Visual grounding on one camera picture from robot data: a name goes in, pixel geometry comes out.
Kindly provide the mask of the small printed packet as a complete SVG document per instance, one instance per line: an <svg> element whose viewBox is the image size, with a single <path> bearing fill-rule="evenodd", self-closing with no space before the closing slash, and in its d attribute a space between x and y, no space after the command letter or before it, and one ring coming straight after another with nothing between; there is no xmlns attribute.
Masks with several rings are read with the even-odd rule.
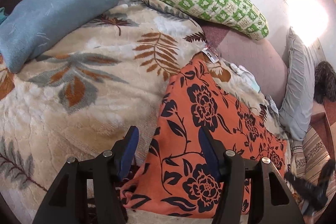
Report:
<svg viewBox="0 0 336 224"><path fill-rule="evenodd" d="M208 59L214 64L219 61L218 56L216 53L209 47L205 47L202 49L202 52L208 57Z"/></svg>

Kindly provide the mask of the small white teal cloth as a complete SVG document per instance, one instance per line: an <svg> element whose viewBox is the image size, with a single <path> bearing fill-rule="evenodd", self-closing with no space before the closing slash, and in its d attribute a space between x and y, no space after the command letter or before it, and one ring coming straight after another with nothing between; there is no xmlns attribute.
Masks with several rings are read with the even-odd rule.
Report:
<svg viewBox="0 0 336 224"><path fill-rule="evenodd" d="M255 92L259 93L261 91L260 86L258 85L254 75L250 71L248 71L244 66L242 65L237 66L234 63L230 63L230 67Z"/></svg>

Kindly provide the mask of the grey blue pillow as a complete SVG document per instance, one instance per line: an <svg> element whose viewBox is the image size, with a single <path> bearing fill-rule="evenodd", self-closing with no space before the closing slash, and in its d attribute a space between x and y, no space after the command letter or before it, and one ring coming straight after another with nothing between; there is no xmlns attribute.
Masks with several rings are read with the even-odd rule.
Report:
<svg viewBox="0 0 336 224"><path fill-rule="evenodd" d="M280 123L291 138L303 141L313 112L315 63L309 47L290 28L288 46L288 79L286 92L279 110Z"/></svg>

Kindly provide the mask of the pink quilted mattress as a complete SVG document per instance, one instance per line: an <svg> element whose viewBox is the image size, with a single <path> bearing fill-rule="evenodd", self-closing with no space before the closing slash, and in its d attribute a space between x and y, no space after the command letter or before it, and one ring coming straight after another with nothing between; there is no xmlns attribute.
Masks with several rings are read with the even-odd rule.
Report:
<svg viewBox="0 0 336 224"><path fill-rule="evenodd" d="M288 79L288 68L267 39L252 40L224 25L201 22L207 41L228 62L244 66L256 79L264 95L281 107Z"/></svg>

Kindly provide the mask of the leaf pattern blanket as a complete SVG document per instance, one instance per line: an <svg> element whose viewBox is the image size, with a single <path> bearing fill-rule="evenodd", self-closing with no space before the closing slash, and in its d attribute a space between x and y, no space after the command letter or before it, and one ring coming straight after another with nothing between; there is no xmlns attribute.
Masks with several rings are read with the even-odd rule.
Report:
<svg viewBox="0 0 336 224"><path fill-rule="evenodd" d="M169 83L206 45L201 26L159 0L122 0L11 73L1 65L1 195L31 223L66 159L92 159L139 128L146 158Z"/></svg>

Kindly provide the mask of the striped beige cushion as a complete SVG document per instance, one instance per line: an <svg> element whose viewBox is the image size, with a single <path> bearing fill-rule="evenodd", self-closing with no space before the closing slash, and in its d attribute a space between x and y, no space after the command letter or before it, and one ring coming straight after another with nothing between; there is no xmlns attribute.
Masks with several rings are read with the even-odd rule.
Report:
<svg viewBox="0 0 336 224"><path fill-rule="evenodd" d="M322 167L330 159L325 145L313 127L309 127L303 141L291 142L290 170L297 177L317 184Z"/></svg>

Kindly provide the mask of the orange floral blouse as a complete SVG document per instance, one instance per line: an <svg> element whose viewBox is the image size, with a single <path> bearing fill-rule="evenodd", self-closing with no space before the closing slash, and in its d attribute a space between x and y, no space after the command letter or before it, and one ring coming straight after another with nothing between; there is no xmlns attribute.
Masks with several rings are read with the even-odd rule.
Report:
<svg viewBox="0 0 336 224"><path fill-rule="evenodd" d="M268 157L286 170L287 142L192 59L171 77L159 108L149 152L120 190L123 206L161 215L212 218L221 199L221 176L230 168L225 152L259 161Z"/></svg>

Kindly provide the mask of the dark furry cushion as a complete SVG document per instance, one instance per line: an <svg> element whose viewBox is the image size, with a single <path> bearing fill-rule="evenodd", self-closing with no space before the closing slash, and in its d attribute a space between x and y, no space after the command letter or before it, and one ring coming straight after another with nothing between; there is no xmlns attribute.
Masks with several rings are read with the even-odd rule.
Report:
<svg viewBox="0 0 336 224"><path fill-rule="evenodd" d="M327 98L330 102L335 102L335 70L327 61L321 61L315 68L314 100L323 104Z"/></svg>

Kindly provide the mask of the blue folded towel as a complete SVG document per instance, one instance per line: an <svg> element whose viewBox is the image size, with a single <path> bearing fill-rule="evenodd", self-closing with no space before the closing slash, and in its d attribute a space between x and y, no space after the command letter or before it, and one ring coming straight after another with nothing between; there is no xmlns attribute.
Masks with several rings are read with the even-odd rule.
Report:
<svg viewBox="0 0 336 224"><path fill-rule="evenodd" d="M11 73L118 0L22 0L1 24L1 55Z"/></svg>

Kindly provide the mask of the small grey crumpled cloth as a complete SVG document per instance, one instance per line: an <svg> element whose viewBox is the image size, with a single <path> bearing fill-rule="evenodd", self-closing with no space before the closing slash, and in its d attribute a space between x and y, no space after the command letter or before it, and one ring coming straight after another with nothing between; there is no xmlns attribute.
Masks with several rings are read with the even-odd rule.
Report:
<svg viewBox="0 0 336 224"><path fill-rule="evenodd" d="M278 113L278 108L276 106L276 103L274 102L274 100L272 99L272 97L270 95L267 95L266 96L266 100L268 101L268 109L269 109L269 112L275 116L275 117L278 117L279 116L279 113Z"/></svg>

